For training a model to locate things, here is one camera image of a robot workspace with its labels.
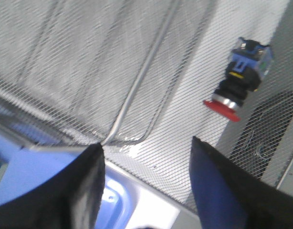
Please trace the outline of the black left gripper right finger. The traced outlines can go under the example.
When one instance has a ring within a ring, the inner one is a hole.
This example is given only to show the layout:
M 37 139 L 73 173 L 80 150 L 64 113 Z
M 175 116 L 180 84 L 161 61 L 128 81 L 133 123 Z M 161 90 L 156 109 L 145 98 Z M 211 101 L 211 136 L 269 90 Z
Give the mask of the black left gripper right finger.
M 203 229 L 293 229 L 293 197 L 193 136 L 191 188 Z

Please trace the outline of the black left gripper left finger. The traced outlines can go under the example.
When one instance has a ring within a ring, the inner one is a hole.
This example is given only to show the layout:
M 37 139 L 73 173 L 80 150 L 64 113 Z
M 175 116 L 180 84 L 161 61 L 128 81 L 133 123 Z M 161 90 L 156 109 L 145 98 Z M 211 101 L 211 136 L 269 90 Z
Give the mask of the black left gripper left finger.
M 93 229 L 105 187 L 100 143 L 55 176 L 0 206 L 0 229 Z

